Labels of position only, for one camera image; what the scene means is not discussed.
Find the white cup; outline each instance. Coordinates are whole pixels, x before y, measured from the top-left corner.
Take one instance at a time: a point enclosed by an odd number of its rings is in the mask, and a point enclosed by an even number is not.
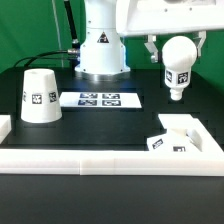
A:
[[[50,69],[24,73],[21,118],[30,123],[47,123],[62,116],[55,74]]]

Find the black tabletop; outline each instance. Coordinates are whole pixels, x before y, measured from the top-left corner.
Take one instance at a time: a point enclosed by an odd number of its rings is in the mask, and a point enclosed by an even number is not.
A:
[[[75,78],[70,69],[54,70],[59,95],[70,91],[137,93],[142,108],[62,108],[63,117],[56,122],[24,122],[20,118],[24,70],[9,69],[0,76],[0,112],[12,115],[13,131],[1,147],[147,150],[146,139],[165,131],[159,113],[189,113],[224,144],[224,97],[198,74],[192,74],[183,99],[175,102],[164,84],[164,71],[137,70],[129,79],[96,83]]]
[[[172,102],[163,71],[132,71],[113,83],[55,73],[59,93],[136,92],[142,109],[67,108],[57,122],[31,125],[20,119],[23,69],[8,69],[0,76],[0,113],[12,115],[13,130],[2,148],[146,150],[146,138],[164,132],[158,113],[189,113],[224,145],[223,96],[198,74]],[[223,177],[0,175],[1,224],[213,224],[223,223],[223,209]]]

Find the green background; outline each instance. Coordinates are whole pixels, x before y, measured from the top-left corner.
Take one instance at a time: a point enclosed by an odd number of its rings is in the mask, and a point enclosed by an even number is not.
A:
[[[55,0],[62,49],[71,47],[71,37],[63,0]],[[85,40],[84,0],[71,0],[80,42]],[[158,37],[162,46],[168,37]],[[163,67],[151,64],[144,37],[125,38],[127,64],[132,69]],[[21,58],[58,50],[58,39],[52,0],[1,0],[0,9],[0,72],[12,67]],[[61,66],[59,60],[39,60],[38,66]],[[202,57],[193,71],[208,80],[224,94],[224,31],[207,32]]]

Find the white sphere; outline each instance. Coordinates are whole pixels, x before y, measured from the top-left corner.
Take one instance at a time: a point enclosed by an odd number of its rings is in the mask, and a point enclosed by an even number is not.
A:
[[[189,69],[197,58],[195,44],[184,36],[176,36],[168,40],[162,52],[164,65],[173,71]]]

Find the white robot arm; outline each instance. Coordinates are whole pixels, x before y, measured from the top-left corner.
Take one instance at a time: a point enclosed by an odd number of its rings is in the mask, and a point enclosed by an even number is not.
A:
[[[117,0],[116,27],[121,36],[148,35],[146,48],[158,62],[156,35],[196,34],[194,43],[183,36],[163,47],[165,83],[171,98],[180,100],[190,82],[191,66],[201,56],[207,30],[224,29],[224,0]]]

